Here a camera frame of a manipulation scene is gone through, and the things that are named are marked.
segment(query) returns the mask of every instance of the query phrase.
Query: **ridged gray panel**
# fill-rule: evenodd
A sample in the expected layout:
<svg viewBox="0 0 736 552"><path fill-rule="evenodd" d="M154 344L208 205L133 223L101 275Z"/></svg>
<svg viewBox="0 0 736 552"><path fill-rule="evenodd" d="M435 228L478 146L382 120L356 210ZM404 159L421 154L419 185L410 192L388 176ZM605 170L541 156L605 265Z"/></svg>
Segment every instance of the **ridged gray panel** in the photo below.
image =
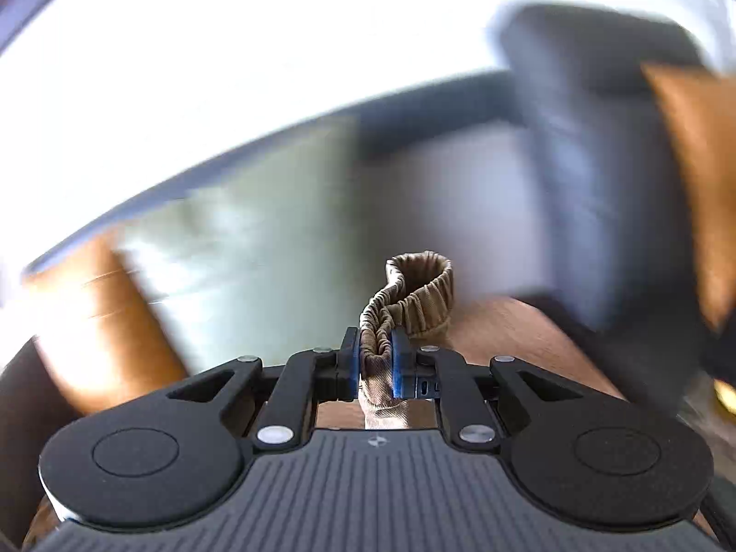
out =
<svg viewBox="0 0 736 552"><path fill-rule="evenodd" d="M385 438L380 446L369 443ZM544 462L543 451L540 462ZM492 456L438 431L317 430L255 462L233 496L189 525L108 534L67 521L39 552L700 552L689 522L639 534L568 525L522 497Z"/></svg>

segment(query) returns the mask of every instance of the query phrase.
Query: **white surface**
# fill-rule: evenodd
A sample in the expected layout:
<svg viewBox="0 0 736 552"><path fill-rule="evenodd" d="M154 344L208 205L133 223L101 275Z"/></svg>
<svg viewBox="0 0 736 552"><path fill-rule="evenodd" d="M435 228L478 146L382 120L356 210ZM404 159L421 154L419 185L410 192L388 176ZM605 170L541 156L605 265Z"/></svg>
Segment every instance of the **white surface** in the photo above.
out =
<svg viewBox="0 0 736 552"><path fill-rule="evenodd" d="M113 205L304 117L498 64L510 0L56 0L0 57L5 280ZM569 0L667 14L683 0Z"/></svg>

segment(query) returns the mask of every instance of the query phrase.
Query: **gray ridged surface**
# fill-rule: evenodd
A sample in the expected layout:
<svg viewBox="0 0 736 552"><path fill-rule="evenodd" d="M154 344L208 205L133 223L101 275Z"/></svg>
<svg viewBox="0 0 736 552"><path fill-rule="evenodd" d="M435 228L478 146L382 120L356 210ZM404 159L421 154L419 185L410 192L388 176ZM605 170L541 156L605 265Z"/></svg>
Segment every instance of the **gray ridged surface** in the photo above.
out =
<svg viewBox="0 0 736 552"><path fill-rule="evenodd" d="M386 442L376 447L370 438ZM543 453L540 462L544 462ZM122 535L67 522L39 552L503 551L720 549L691 523L641 534L568 525L527 502L492 456L438 431L315 431L262 457L226 504L171 531Z"/></svg>

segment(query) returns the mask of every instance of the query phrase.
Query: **beige cloth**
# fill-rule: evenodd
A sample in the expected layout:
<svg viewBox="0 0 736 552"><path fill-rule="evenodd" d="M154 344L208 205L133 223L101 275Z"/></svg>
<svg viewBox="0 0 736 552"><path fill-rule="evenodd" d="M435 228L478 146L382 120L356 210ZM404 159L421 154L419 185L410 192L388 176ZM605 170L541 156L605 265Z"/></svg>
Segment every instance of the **beige cloth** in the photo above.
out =
<svg viewBox="0 0 736 552"><path fill-rule="evenodd" d="M407 253L385 264L387 284L361 314L361 385L358 393L367 429L435 425L428 401L393 398L391 330L403 327L415 346L444 345L454 300L453 268L442 255Z"/></svg>

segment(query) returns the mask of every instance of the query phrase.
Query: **silver screw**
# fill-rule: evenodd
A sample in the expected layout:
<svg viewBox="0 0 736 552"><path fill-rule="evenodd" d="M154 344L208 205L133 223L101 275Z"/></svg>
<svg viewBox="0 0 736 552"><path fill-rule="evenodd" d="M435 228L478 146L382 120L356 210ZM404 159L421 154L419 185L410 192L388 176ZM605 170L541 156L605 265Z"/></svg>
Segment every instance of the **silver screw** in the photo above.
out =
<svg viewBox="0 0 736 552"><path fill-rule="evenodd" d="M259 430L257 437L264 444L285 444L293 438L293 431L285 425L267 425Z"/></svg>
<svg viewBox="0 0 736 552"><path fill-rule="evenodd" d="M496 433L492 427L480 423L466 425L460 430L460 439L471 444L490 442L495 437Z"/></svg>

